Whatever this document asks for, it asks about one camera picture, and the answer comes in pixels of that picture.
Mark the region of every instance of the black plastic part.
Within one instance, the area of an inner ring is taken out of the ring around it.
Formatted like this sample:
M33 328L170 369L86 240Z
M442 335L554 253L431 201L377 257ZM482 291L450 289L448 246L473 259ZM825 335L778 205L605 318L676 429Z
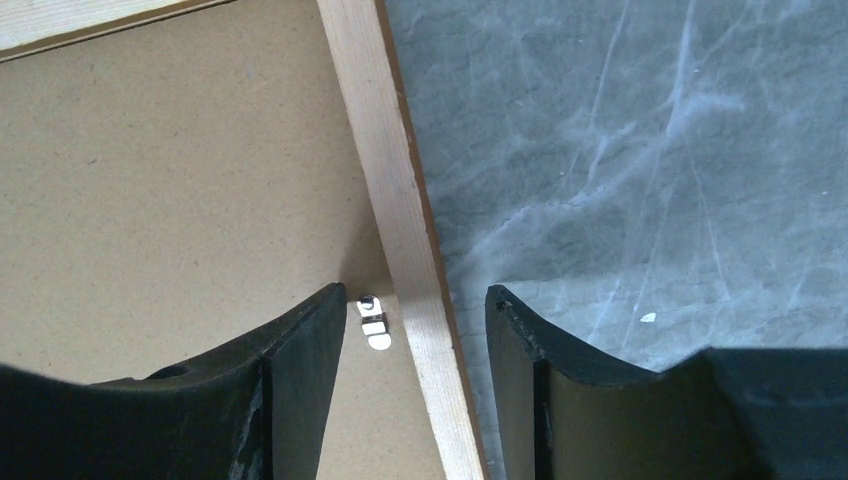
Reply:
M0 478L314 479L346 317L328 285L145 380L0 365Z
M490 287L510 480L848 479L848 351L705 349L654 373Z

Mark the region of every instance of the wooden frame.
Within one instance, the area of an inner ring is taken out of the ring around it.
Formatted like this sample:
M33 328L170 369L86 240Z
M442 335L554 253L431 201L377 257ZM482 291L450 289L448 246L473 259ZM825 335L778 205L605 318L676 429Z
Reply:
M10 0L0 61L227 1ZM480 480L477 416L382 2L318 5L445 475Z

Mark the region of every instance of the brown edge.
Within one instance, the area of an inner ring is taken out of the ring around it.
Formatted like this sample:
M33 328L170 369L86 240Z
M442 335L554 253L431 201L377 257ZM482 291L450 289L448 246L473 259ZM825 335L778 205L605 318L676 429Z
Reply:
M235 0L185 0L72 32L44 37L31 43L0 50L0 63L233 1Z
M421 158L418 154L418 141L415 136L415 129L412 125L412 115L409 113L409 105L406 101L406 90L403 86L403 78L400 71L400 61L395 50L394 37L389 23L389 12L386 8L384 0L374 0L377 6L377 18L380 22L382 30L383 43L386 48L386 57L389 61L389 67L392 72L392 79L397 92L398 107L400 116L403 119L403 127L406 130L409 146L409 159L412 163L412 170L415 172L415 183L418 185L418 192L421 197L421 209L424 212L424 224L427 226L427 237L430 241L430 248L433 252L433 260L436 263L436 274L438 275L439 288L442 295L442 304L445 308L445 317L447 318L448 328L450 329L451 340L453 341L453 351L456 357L456 363L460 367L459 378L462 382L462 389L467 399L468 416L471 419L471 429L474 433L474 441L477 444L477 454L480 459L480 468L483 470L483 475L486 479L491 478L488 465L486 463L486 455L483 448L483 436L480 431L480 421L477 415L474 395L471 390L471 381L468 378L468 368L465 363L465 354L462 351L462 343L459 337L459 329L456 324L456 313L453 309L453 302L448 289L447 274L445 273L445 264L442 259L442 250L439 243L439 233L436 231L435 222L433 219L433 210L430 206L430 198L427 195L426 182L424 180L424 169L421 167Z

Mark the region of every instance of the light wood trim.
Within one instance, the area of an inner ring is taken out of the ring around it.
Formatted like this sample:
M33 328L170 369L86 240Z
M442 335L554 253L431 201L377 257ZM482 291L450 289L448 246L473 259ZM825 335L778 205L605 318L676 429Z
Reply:
M385 5L383 0L318 0L318 5L446 477L486 478Z
M232 0L0 0L0 62Z

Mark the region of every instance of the gray surface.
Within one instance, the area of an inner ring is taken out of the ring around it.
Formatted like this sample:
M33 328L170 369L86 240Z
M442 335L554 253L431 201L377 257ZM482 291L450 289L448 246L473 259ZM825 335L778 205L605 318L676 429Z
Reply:
M844 0L388 4L496 466L492 283L651 369L848 345Z

